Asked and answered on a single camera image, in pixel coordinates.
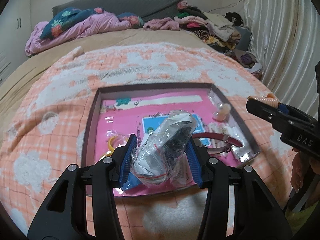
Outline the person's right hand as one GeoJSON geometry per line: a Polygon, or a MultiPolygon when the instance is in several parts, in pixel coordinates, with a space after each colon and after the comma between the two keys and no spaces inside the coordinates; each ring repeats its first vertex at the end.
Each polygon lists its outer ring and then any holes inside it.
{"type": "Polygon", "coordinates": [[[291,186],[295,192],[298,192],[303,186],[303,179],[308,168],[311,168],[315,174],[319,175],[319,160],[308,156],[296,148],[292,150],[296,155],[292,161],[291,186]]]}

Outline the green sleeve forearm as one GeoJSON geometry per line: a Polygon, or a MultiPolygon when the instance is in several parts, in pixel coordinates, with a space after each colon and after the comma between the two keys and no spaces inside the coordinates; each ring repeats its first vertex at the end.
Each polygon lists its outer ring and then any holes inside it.
{"type": "Polygon", "coordinates": [[[293,235],[295,235],[306,223],[306,221],[316,208],[318,202],[319,196],[312,197],[311,200],[308,199],[306,204],[298,213],[290,211],[289,208],[286,209],[285,217],[289,223],[293,235]]]}

